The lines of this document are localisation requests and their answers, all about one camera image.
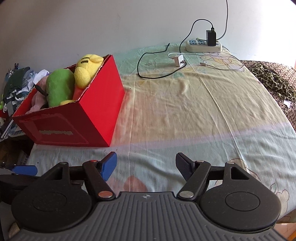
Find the cartoon print bed sheet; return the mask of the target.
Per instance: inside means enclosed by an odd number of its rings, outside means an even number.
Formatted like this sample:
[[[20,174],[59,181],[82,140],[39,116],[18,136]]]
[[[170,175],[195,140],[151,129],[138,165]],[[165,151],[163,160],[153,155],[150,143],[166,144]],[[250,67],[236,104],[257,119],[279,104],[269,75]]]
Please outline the cartoon print bed sheet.
[[[227,50],[185,54],[177,45],[115,54],[125,97],[111,146],[34,145],[28,164],[44,174],[58,162],[81,165],[117,154],[109,186],[121,191],[173,191],[184,185],[178,152],[222,166],[233,161],[281,202],[280,222],[295,222],[295,130],[257,78]]]

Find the green plush toy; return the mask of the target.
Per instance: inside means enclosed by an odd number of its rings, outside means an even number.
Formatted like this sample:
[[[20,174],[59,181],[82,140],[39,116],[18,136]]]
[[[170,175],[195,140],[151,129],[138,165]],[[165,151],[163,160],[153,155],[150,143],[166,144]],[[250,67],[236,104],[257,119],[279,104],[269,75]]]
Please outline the green plush toy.
[[[70,100],[74,94],[75,78],[70,69],[57,69],[46,80],[47,102],[50,108]]]

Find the black power adapter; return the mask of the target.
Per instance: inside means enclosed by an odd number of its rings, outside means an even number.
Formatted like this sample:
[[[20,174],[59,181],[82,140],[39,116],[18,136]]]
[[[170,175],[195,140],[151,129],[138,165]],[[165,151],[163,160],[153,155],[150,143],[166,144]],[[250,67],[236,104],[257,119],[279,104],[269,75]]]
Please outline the black power adapter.
[[[211,30],[206,31],[206,41],[207,41],[207,45],[210,47],[213,47],[216,45],[216,32],[213,27],[211,28]]]

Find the purple tissue pack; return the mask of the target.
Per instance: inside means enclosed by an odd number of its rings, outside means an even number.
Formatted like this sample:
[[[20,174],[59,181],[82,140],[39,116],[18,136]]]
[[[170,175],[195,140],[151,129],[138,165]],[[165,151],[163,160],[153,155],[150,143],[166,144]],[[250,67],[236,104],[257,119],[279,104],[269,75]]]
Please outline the purple tissue pack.
[[[34,80],[33,80],[34,85],[36,85],[43,77],[48,76],[48,75],[49,75],[49,71],[46,69],[43,69],[40,72],[38,72],[34,76]]]

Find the pink teddy bear plush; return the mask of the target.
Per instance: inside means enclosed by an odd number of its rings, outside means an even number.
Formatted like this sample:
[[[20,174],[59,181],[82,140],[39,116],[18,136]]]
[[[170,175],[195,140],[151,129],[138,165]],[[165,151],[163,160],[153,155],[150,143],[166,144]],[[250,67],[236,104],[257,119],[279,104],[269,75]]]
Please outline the pink teddy bear plush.
[[[36,85],[35,89],[37,92],[35,93],[32,102],[31,102],[31,108],[29,111],[26,112],[26,114],[33,113],[36,111],[39,111],[46,103],[47,103],[47,91],[46,91],[46,83],[47,78],[49,76],[43,77]]]

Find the red cardboard box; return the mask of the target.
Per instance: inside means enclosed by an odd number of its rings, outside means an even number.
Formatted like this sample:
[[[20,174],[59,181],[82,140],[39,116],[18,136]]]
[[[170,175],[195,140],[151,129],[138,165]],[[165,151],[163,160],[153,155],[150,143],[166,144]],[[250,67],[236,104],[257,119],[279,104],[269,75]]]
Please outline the red cardboard box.
[[[28,113],[33,89],[12,119],[36,144],[76,147],[109,147],[125,90],[112,55],[79,99],[53,108]]]

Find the white power strip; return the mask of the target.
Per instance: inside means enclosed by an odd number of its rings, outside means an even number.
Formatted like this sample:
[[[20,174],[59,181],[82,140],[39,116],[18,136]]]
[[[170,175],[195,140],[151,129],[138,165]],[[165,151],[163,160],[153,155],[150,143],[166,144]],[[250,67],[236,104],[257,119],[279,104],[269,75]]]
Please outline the white power strip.
[[[217,41],[215,46],[208,46],[207,41],[200,40],[200,39],[192,39],[186,42],[186,50],[192,53],[197,53],[197,52],[216,53],[216,52],[222,51],[222,45],[219,41]]]

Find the yellow tiger plush toy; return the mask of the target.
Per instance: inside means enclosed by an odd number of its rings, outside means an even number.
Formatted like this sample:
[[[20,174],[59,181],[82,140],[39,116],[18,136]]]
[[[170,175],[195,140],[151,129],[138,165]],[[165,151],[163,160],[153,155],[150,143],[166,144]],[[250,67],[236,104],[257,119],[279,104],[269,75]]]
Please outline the yellow tiger plush toy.
[[[83,91],[91,83],[99,68],[104,63],[104,58],[96,54],[83,56],[76,64],[74,71],[75,88],[71,100],[64,100],[60,105],[74,102],[80,98]]]

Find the white USB charger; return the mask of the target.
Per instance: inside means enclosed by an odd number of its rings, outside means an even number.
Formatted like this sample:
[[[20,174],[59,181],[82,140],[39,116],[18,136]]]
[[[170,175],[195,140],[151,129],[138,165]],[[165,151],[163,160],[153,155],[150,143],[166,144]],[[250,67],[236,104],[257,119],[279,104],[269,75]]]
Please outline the white USB charger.
[[[178,54],[175,57],[173,57],[173,59],[177,67],[183,67],[186,64],[183,54]]]

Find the leopard print cloth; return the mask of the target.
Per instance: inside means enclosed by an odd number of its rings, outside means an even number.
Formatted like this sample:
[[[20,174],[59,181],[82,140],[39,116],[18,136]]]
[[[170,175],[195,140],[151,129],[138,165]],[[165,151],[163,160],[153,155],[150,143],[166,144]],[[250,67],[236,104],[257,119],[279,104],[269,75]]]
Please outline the leopard print cloth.
[[[281,99],[295,101],[295,89],[276,72],[261,63],[255,64],[249,70],[265,88],[275,92]]]

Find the brown patterned blanket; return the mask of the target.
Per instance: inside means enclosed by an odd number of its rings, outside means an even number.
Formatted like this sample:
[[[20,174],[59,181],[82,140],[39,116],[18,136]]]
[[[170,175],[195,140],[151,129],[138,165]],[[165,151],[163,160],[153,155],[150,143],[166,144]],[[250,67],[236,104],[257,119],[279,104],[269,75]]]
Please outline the brown patterned blanket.
[[[295,128],[295,68],[265,61],[241,61],[264,85]]]

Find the green striped garment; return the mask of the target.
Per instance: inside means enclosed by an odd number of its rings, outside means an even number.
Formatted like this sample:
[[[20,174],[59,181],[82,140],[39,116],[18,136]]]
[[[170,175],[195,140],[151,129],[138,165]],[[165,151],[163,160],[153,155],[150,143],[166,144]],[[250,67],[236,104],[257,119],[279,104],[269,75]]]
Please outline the green striped garment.
[[[11,116],[33,88],[35,72],[30,67],[14,68],[6,75],[3,111]]]

